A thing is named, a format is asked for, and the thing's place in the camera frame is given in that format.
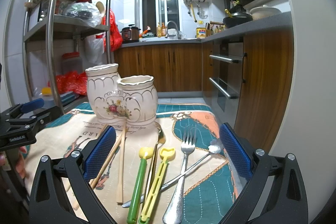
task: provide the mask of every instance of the shelf post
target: shelf post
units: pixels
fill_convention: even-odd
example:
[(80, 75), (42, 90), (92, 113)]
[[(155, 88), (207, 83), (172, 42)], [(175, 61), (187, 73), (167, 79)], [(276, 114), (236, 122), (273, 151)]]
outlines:
[(31, 86), (30, 79), (29, 79), (29, 72), (28, 72), (28, 61), (27, 61), (27, 42), (28, 41), (24, 41), (24, 38), (27, 32), (27, 27), (28, 27), (28, 13), (29, 13), (29, 8), (26, 8), (26, 15), (25, 15), (25, 22), (23, 25), (23, 36), (22, 36), (22, 41), (23, 41), (22, 58), (23, 58), (26, 88), (27, 88), (29, 100), (31, 101), (33, 99), (33, 92), (32, 92), (32, 86)]
[(111, 45), (110, 45), (110, 7), (111, 0), (106, 0), (106, 20), (105, 24), (108, 26), (108, 30), (106, 31), (106, 54), (107, 54), (107, 63), (111, 63)]
[(47, 67), (48, 67), (48, 76), (49, 76), (51, 93), (52, 93), (55, 105), (60, 107), (62, 113), (65, 114), (62, 101), (61, 101), (61, 98), (59, 96), (58, 89), (57, 89), (55, 65), (54, 65), (53, 32), (54, 32), (54, 17), (55, 17), (56, 1), (57, 0), (49, 1), (45, 44), (46, 44)]

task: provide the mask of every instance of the red plastic bag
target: red plastic bag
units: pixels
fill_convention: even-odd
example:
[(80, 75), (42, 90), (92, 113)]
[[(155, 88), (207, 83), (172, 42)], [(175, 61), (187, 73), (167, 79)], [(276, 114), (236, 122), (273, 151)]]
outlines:
[(70, 71), (66, 75), (57, 75), (56, 84), (60, 94), (73, 91), (80, 95), (87, 95), (87, 76), (85, 72), (78, 74), (76, 71)]
[[(105, 25), (106, 23), (106, 16), (103, 17), (102, 24)], [(118, 30), (116, 24), (116, 18), (114, 13), (110, 9), (110, 44), (111, 44), (111, 51), (114, 52), (117, 50), (123, 42), (123, 38)], [(104, 38), (104, 47), (106, 48), (106, 39)]]

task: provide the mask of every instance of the metal bolt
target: metal bolt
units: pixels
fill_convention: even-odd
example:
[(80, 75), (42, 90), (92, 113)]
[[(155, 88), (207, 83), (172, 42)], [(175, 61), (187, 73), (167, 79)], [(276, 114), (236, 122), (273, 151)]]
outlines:
[(256, 151), (255, 151), (259, 156), (263, 156), (263, 155), (265, 155), (265, 151), (264, 150), (262, 150), (262, 149), (257, 149)]
[(293, 154), (288, 154), (288, 158), (289, 158), (290, 160), (295, 160), (295, 156), (294, 156)]
[(80, 152), (79, 152), (78, 150), (75, 150), (75, 151), (73, 151), (73, 152), (71, 153), (71, 156), (72, 156), (73, 158), (77, 158), (77, 157), (79, 156), (79, 154), (80, 154)]
[(46, 162), (48, 160), (48, 156), (42, 156), (41, 161)]

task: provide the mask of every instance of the green handle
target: green handle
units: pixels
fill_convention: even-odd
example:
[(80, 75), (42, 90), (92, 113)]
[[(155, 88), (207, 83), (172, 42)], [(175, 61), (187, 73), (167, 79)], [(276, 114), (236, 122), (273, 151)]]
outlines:
[(129, 206), (129, 211), (127, 215), (128, 224), (136, 224), (137, 216), (140, 208), (140, 197), (142, 194), (143, 182), (146, 174), (147, 160), (141, 159), (138, 175), (136, 177), (131, 205)]

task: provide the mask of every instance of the wooden cabinet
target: wooden cabinet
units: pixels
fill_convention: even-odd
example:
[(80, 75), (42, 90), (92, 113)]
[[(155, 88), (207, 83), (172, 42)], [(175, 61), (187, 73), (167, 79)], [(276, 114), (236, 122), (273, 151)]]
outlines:
[(211, 105), (211, 96), (213, 85), (209, 81), (210, 77), (213, 77), (213, 59), (209, 57), (212, 54), (213, 42), (206, 42), (202, 44), (203, 52), (203, 83), (202, 91), (204, 101)]
[(235, 132), (269, 152), (283, 120), (294, 64), (291, 30), (249, 34)]
[(201, 44), (126, 47), (114, 52), (121, 77), (152, 75), (158, 92), (202, 90)]

